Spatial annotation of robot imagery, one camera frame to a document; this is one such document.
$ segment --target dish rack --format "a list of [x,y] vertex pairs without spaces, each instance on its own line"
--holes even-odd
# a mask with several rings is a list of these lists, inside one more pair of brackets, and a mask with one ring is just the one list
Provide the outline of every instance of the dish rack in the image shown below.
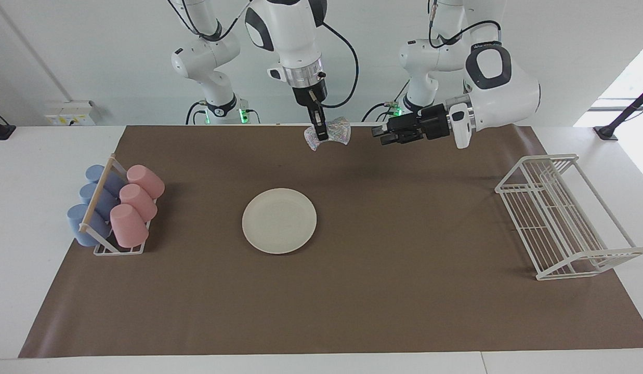
[[[90,204],[88,204],[86,215],[83,217],[83,221],[81,222],[81,224],[79,224],[78,230],[79,232],[87,233],[99,242],[99,244],[96,245],[95,249],[93,250],[93,254],[95,254],[95,256],[125,256],[141,254],[143,253],[143,249],[146,246],[146,242],[143,242],[143,244],[138,247],[122,248],[117,244],[114,245],[107,239],[104,239],[100,234],[98,234],[98,232],[95,231],[95,229],[93,229],[93,227],[90,226],[90,219],[93,216],[95,207],[97,206],[97,201],[99,201],[100,192],[104,188],[104,184],[107,182],[109,173],[111,173],[112,170],[114,170],[121,178],[127,180],[127,170],[125,170],[125,168],[117,161],[117,159],[115,159],[115,154],[111,154],[107,161],[107,164],[104,166],[104,171],[100,176],[100,180],[97,182],[97,187],[95,188],[93,197],[90,199]],[[146,222],[146,228],[148,230],[150,230],[150,222],[151,221]],[[111,230],[111,232],[109,233],[109,238],[111,238],[111,234],[113,234],[113,230]]]
[[[590,277],[643,254],[577,161],[577,154],[525,156],[495,188],[538,280]],[[570,168],[578,171],[630,248],[607,248],[561,177]]]

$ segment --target table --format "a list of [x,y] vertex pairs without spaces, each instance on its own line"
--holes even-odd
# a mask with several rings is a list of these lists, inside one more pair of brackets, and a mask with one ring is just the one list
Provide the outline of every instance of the table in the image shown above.
[[[69,228],[59,217],[76,204],[76,191],[82,183],[76,176],[90,164],[103,163],[123,130],[122,126],[23,127],[7,142],[0,142],[0,359],[17,357],[67,251]],[[535,132],[548,153],[580,155],[583,170],[635,242],[643,246],[643,176],[619,143],[601,142],[587,128],[536,128]],[[37,209],[28,211],[26,206]],[[34,222],[40,223],[28,227]],[[29,251],[22,253],[15,248]],[[643,317],[643,256],[616,271]],[[643,350],[86,357],[0,360],[0,372],[42,372],[45,367],[51,372],[72,371],[79,365],[104,371],[128,365],[148,372],[170,371],[171,367],[190,371],[217,367],[224,372],[250,372],[255,367],[265,372],[300,372],[300,367],[311,372],[328,372],[331,367],[346,372],[438,369],[493,373],[531,371],[534,367],[557,372],[577,372],[577,367],[593,372],[614,372],[617,368],[643,372]]]

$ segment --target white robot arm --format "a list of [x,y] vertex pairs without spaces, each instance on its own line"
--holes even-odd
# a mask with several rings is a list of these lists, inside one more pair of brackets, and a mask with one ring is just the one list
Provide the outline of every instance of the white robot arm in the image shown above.
[[319,140],[328,139],[320,105],[327,96],[326,73],[317,45],[326,8],[326,0],[254,0],[245,14],[254,45],[279,55],[268,75],[291,86],[296,102],[307,107]]
[[241,109],[247,108],[247,101],[233,92],[226,74],[215,71],[240,54],[238,38],[231,32],[222,35],[222,26],[215,18],[210,0],[173,0],[173,3],[181,22],[200,36],[172,54],[171,62],[176,73],[199,83],[210,123],[245,122]]
[[459,33],[464,22],[462,0],[445,0],[435,4],[430,15],[430,33],[438,34],[438,44],[447,42],[443,48],[433,48],[431,38],[408,41],[400,48],[400,65],[409,73],[409,88],[400,99],[402,113],[417,113],[422,108],[432,105],[439,88],[434,78],[435,71],[459,71],[464,68],[464,61],[469,54],[471,43],[468,37],[451,40]]
[[[453,132],[457,147],[462,149],[469,145],[473,132],[515,123],[537,111],[541,92],[538,81],[513,61],[500,41],[501,30],[496,20],[501,19],[506,0],[464,0],[462,3],[468,23],[478,24],[471,28],[473,42],[463,66],[466,94],[391,118],[385,126],[373,128],[373,135],[381,137],[382,144],[412,142],[422,139],[423,135],[435,139]],[[440,17],[443,11],[436,15],[436,19]],[[442,56],[450,53],[451,48],[447,48],[448,39],[441,33],[437,42],[444,44],[438,60],[442,61]],[[455,45],[460,41],[452,38],[450,42]]]

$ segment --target cup rack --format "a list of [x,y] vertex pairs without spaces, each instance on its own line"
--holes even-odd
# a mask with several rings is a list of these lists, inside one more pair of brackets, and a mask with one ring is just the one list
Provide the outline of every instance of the cup rack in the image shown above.
[[[118,244],[114,245],[107,239],[104,239],[95,231],[95,229],[93,229],[93,227],[90,226],[90,218],[93,216],[93,211],[95,211],[95,208],[97,206],[97,201],[100,198],[100,192],[102,191],[104,184],[107,182],[109,173],[111,173],[112,170],[114,170],[115,173],[117,173],[117,175],[119,175],[121,178],[127,180],[127,170],[125,170],[125,168],[117,161],[117,159],[115,159],[115,154],[111,154],[107,161],[107,164],[104,166],[102,176],[97,182],[97,188],[93,193],[93,197],[90,199],[88,209],[86,210],[86,215],[83,217],[83,221],[81,222],[81,224],[79,224],[78,230],[79,232],[87,233],[99,242],[99,244],[95,246],[95,250],[93,251],[93,254],[95,254],[95,256],[128,256],[141,254],[143,253],[143,249],[146,247],[146,242],[143,242],[143,244],[138,247],[122,248]],[[150,222],[151,221],[146,222],[146,228],[148,228],[148,230],[150,230]]]
[[[536,279],[590,277],[643,254],[577,163],[577,154],[525,156],[497,185]],[[576,168],[630,248],[609,249],[561,177]]]

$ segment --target wall socket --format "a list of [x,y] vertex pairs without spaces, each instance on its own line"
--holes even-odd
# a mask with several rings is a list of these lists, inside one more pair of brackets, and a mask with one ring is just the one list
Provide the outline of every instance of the wall socket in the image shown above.
[[97,110],[90,101],[48,102],[45,117],[51,126],[95,126]]

